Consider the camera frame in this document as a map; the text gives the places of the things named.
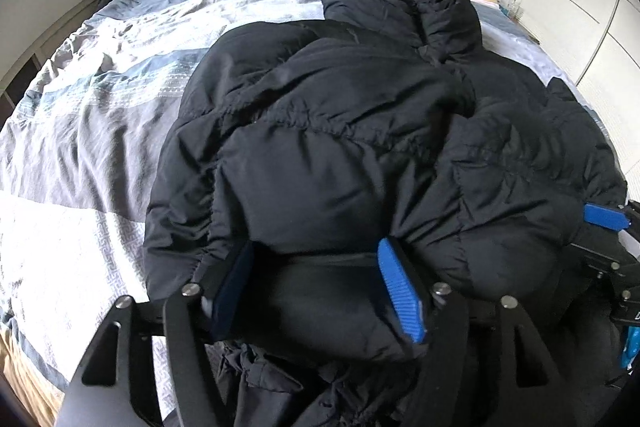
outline jacket sleeve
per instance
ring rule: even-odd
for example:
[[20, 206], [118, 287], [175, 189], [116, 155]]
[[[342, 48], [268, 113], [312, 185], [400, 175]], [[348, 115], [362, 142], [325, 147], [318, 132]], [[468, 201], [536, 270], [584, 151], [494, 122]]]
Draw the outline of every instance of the jacket sleeve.
[[207, 52], [185, 87], [178, 118], [162, 146], [151, 190], [143, 245], [146, 290], [164, 298], [191, 279], [198, 266], [224, 259], [242, 233], [233, 205], [215, 223], [212, 198], [218, 151], [249, 124], [260, 101], [255, 84], [317, 36], [297, 25], [255, 23], [229, 31]]

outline bolt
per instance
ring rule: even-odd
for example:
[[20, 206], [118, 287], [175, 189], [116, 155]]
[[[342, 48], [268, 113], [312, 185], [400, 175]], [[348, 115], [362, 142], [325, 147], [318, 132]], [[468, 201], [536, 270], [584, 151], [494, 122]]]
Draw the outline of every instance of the bolt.
[[446, 282], [436, 282], [431, 287], [431, 290], [438, 297], [446, 297], [447, 295], [449, 295], [451, 293], [451, 286], [449, 286]]
[[200, 285], [194, 282], [189, 282], [182, 287], [182, 295], [184, 297], [193, 297], [200, 293]]
[[518, 300], [515, 297], [511, 297], [511, 295], [505, 295], [500, 299], [500, 304], [502, 304], [503, 308], [513, 310], [518, 306]]
[[116, 308], [119, 310], [123, 310], [124, 308], [128, 308], [129, 306], [131, 306], [132, 302], [133, 297], [130, 297], [129, 295], [123, 295], [122, 297], [118, 297], [118, 299], [116, 300]]

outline blue gripper pad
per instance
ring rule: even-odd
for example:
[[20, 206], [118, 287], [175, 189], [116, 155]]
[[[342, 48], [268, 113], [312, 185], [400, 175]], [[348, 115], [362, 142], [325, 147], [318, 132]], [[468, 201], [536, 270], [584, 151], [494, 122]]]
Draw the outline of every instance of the blue gripper pad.
[[640, 328], [631, 326], [629, 327], [625, 349], [622, 351], [620, 359], [621, 369], [627, 369], [638, 353], [640, 353]]
[[228, 339], [242, 291], [254, 267], [254, 244], [248, 241], [228, 269], [213, 301], [209, 334], [216, 341]]
[[592, 225], [598, 225], [616, 232], [628, 229], [631, 224], [624, 212], [593, 203], [585, 204], [584, 220]]
[[399, 250], [398, 244], [387, 237], [378, 244], [378, 267], [400, 319], [402, 331], [415, 344], [421, 343], [426, 335], [423, 302], [418, 294], [423, 293], [420, 291], [422, 284], [416, 280], [414, 270], [404, 253]]

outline bed sheet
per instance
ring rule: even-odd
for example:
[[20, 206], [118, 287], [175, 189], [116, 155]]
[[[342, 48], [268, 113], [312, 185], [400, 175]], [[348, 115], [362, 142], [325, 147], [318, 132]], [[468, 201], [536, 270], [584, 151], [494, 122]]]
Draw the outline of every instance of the bed sheet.
[[[494, 0], [473, 1], [485, 47], [545, 84], [561, 77], [579, 97]], [[148, 196], [200, 59], [236, 26], [319, 18], [320, 0], [114, 0], [33, 81], [0, 134], [0, 328], [42, 396], [43, 425], [116, 296], [146, 300]], [[154, 357], [166, 415], [174, 397], [161, 339]]]

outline white wardrobe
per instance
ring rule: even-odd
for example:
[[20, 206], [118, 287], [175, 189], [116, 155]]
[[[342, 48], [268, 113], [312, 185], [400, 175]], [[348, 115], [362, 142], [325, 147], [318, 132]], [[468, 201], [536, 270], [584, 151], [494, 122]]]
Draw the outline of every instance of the white wardrobe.
[[516, 0], [540, 40], [609, 132], [632, 199], [640, 200], [640, 2]]

